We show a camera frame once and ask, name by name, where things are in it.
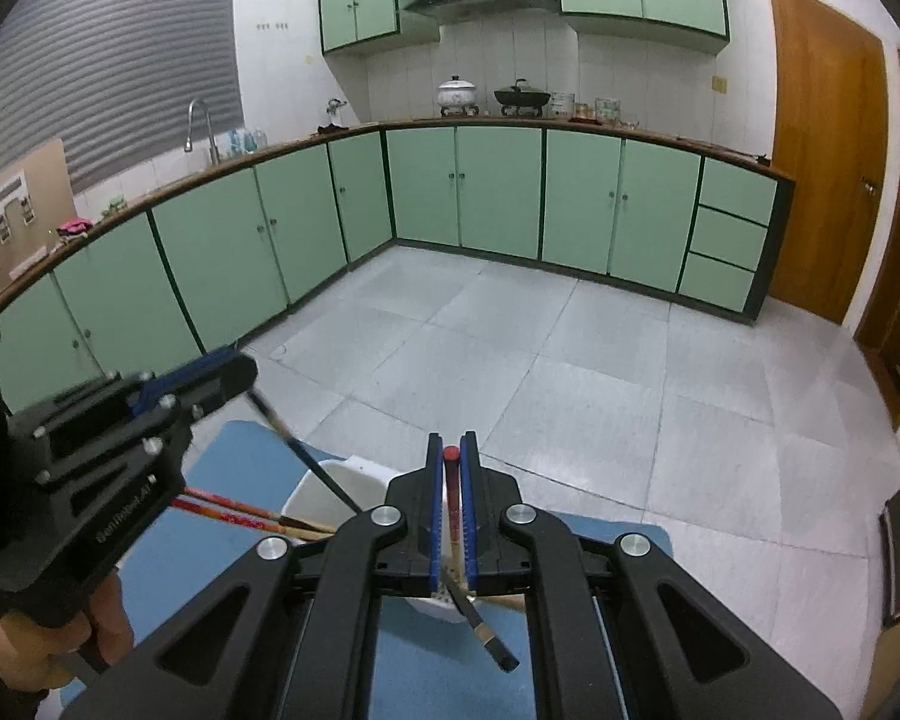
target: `faucet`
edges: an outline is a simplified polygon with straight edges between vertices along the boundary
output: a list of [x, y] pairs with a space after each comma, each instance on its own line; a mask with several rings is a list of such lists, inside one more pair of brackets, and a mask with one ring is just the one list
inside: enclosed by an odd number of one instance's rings
[[207, 137], [210, 139], [210, 164], [220, 165], [220, 152], [217, 150], [217, 141], [213, 137], [213, 124], [210, 124], [210, 108], [201, 98], [190, 100], [190, 109], [187, 111], [187, 142], [183, 145], [183, 151], [190, 153], [194, 150], [194, 105], [203, 106], [203, 114], [207, 120]]

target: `drawer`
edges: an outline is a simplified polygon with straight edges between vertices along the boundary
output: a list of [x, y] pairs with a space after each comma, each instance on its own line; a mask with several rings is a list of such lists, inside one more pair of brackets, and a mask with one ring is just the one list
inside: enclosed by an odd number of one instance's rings
[[759, 224], [701, 207], [697, 209], [690, 250], [756, 271], [765, 237], [767, 228]]
[[730, 311], [743, 311], [754, 275], [742, 268], [687, 254], [679, 293]]
[[708, 158], [703, 163], [701, 205], [767, 225], [775, 196], [776, 180], [773, 178], [717, 159]]

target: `silver screw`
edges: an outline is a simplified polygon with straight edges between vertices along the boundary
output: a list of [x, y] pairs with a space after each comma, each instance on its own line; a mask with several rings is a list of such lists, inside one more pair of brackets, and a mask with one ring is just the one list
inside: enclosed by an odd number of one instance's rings
[[536, 509], [525, 503], [515, 503], [506, 510], [506, 519], [516, 525], [527, 525], [536, 519]]
[[287, 554], [287, 543], [283, 538], [270, 536], [257, 544], [257, 555], [264, 560], [279, 560]]
[[388, 525], [395, 525], [400, 521], [400, 509], [395, 506], [378, 506], [370, 514], [370, 519], [375, 525], [386, 528]]
[[631, 557], [643, 557], [650, 552], [650, 540], [640, 533], [627, 533], [620, 539], [620, 549], [625, 555]]
[[163, 451], [163, 439], [144, 439], [144, 451], [155, 458]]

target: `brown countertop edge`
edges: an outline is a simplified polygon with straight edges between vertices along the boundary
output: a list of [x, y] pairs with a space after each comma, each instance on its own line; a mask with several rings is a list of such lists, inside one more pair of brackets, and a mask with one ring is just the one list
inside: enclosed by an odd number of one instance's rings
[[333, 132], [327, 135], [311, 135], [307, 138], [301, 138], [293, 143], [281, 143], [279, 146], [268, 146], [267, 148], [256, 151], [247, 156], [238, 157], [237, 159], [227, 160], [223, 165], [210, 167], [203, 172], [188, 175], [179, 181], [161, 187], [150, 194], [146, 194], [139, 199], [135, 199], [133, 203], [127, 207], [127, 210], [113, 215], [106, 220], [95, 224], [84, 237], [69, 242], [67, 245], [58, 248], [39, 263], [35, 264], [24, 275], [20, 276], [9, 287], [0, 293], [0, 308], [5, 309], [10, 303], [24, 293], [29, 287], [34, 285], [36, 281], [41, 279], [49, 271], [52, 271], [60, 265], [68, 257], [72, 256], [86, 245], [105, 235], [111, 229], [129, 221], [137, 215], [145, 214], [151, 208], [173, 199], [179, 194], [186, 191], [196, 189], [210, 181], [223, 178], [231, 173], [245, 170], [247, 167], [259, 165], [277, 157], [298, 151], [300, 148], [309, 148], [309, 146], [318, 146], [321, 143], [330, 143], [353, 135], [362, 135], [367, 132], [380, 132], [388, 129], [408, 129], [413, 127], [480, 127], [483, 125], [492, 125], [492, 127], [536, 127], [539, 129], [563, 129], [573, 132], [592, 132], [600, 135], [614, 135], [618, 138], [624, 138], [632, 141], [642, 141], [643, 143], [656, 143], [658, 146], [667, 146], [668, 148], [679, 148], [682, 151], [691, 151], [695, 154], [719, 159], [722, 162], [729, 162], [731, 165], [745, 167], [747, 170], [758, 172], [761, 175], [767, 175], [770, 178], [784, 181], [793, 181], [792, 177], [786, 175], [785, 172], [775, 169], [773, 166], [758, 165], [754, 160], [746, 158], [746, 156], [738, 154], [734, 151], [727, 151], [714, 146], [712, 143], [703, 143], [700, 141], [689, 140], [687, 138], [679, 138], [674, 135], [664, 135], [658, 132], [648, 132], [647, 130], [628, 130], [619, 127], [602, 127], [600, 124], [579, 124], [578, 122], [561, 121], [560, 119], [511, 119], [504, 117], [474, 117], [472, 119], [407, 119], [400, 122], [372, 122], [372, 124], [361, 124], [360, 127], [351, 127], [350, 129]]

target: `tile floor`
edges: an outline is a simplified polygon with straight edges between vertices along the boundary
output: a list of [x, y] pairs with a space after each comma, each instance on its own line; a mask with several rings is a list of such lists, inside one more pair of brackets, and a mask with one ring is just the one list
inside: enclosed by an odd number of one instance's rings
[[[844, 330], [749, 328], [622, 290], [393, 247], [247, 346], [300, 437], [395, 469], [475, 430], [525, 499], [662, 525], [674, 556], [856, 718], [879, 623], [876, 515], [900, 453]], [[240, 401], [200, 424], [188, 461]]]

